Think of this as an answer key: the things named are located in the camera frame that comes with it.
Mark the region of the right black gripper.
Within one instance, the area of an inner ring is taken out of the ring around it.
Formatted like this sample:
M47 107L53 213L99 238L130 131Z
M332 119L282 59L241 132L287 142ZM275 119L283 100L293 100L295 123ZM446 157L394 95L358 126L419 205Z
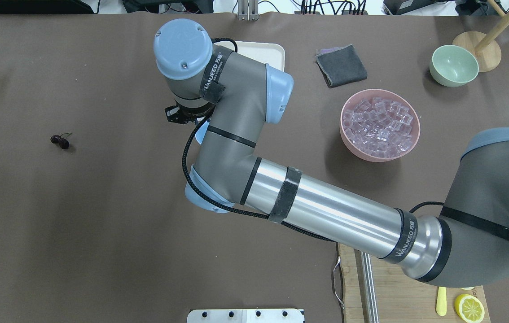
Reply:
M215 109L214 104L207 103L199 108L189 108L187 106L176 103L175 105L165 108L166 118L168 122L187 124L194 122L198 124L204 118L209 118Z

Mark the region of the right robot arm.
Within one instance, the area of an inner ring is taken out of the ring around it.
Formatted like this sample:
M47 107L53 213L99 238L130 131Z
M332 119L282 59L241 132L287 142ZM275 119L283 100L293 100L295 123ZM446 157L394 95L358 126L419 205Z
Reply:
M255 217L332 240L400 266L434 286L467 288L509 276L509 127L470 141L440 214L417 217L254 155L265 123L278 123L294 81L277 68L213 44L198 22L168 21L154 37L158 70L184 122L205 131L185 195L211 211Z

